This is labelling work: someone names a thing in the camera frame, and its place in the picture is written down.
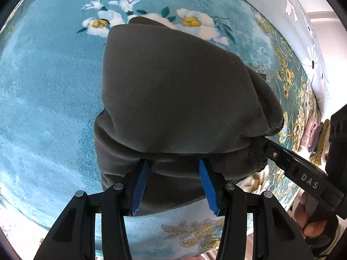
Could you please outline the person's right hand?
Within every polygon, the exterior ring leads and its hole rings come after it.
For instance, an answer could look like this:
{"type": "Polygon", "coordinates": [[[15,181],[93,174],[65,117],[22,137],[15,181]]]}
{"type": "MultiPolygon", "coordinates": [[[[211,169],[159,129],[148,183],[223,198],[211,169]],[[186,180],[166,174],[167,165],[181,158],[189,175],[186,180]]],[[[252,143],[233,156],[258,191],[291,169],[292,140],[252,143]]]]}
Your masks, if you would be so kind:
{"type": "Polygon", "coordinates": [[[306,200],[307,193],[304,192],[301,195],[299,203],[297,204],[293,212],[293,219],[295,220],[298,229],[304,239],[306,237],[315,238],[320,236],[327,224],[326,220],[309,222],[310,217],[305,211],[306,200]]]}

